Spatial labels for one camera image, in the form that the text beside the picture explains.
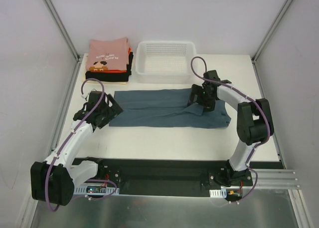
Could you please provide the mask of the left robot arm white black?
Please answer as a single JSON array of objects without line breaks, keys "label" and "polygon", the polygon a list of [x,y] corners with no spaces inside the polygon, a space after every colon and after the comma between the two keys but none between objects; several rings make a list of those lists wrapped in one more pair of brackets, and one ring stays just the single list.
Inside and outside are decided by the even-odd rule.
[{"label": "left robot arm white black", "polygon": [[101,158],[86,158],[73,166],[83,143],[96,129],[102,129],[123,109],[111,94],[91,91],[82,109],[73,116],[65,140],[43,161],[30,168],[31,196],[33,199],[66,206],[75,188],[88,180],[99,183],[106,172]]}]

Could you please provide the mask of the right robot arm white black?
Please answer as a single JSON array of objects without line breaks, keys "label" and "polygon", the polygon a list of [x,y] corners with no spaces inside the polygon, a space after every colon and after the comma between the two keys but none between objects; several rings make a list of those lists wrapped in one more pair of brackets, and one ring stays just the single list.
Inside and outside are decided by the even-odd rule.
[{"label": "right robot arm white black", "polygon": [[225,182],[236,185],[242,180],[241,171],[248,169],[256,149],[267,143],[274,133],[269,101],[249,97],[230,81],[220,80],[215,70],[204,73],[203,81],[202,85],[192,85],[187,106],[196,103],[205,112],[211,112],[218,101],[224,101],[237,111],[239,141],[228,161],[230,170],[224,173]]}]

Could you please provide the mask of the blue-grey t shirt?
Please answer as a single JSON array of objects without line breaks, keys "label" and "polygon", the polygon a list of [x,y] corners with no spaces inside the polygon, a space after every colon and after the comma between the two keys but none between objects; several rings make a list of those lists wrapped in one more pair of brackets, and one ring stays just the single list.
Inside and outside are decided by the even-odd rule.
[{"label": "blue-grey t shirt", "polygon": [[190,89],[116,91],[115,101],[123,112],[111,127],[226,128],[231,122],[225,102],[217,101],[213,111],[198,104],[187,106]]}]

